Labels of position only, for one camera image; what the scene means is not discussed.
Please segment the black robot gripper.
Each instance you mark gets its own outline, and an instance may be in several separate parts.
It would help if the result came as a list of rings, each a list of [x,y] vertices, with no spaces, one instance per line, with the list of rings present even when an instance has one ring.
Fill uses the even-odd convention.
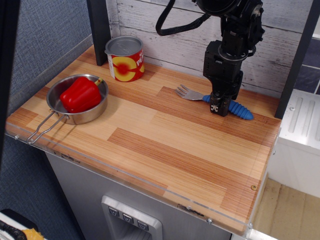
[[[236,100],[240,91],[243,71],[241,61],[226,59],[220,55],[221,41],[209,43],[204,55],[203,75],[212,85],[210,112],[225,117],[231,100]]]

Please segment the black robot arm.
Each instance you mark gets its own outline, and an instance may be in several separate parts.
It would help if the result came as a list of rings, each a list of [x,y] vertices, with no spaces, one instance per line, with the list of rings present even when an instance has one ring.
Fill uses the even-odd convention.
[[[199,8],[220,17],[221,40],[206,48],[203,75],[211,82],[209,105],[213,114],[225,117],[237,99],[243,71],[242,62],[255,54],[263,39],[263,2],[260,0],[198,0]]]

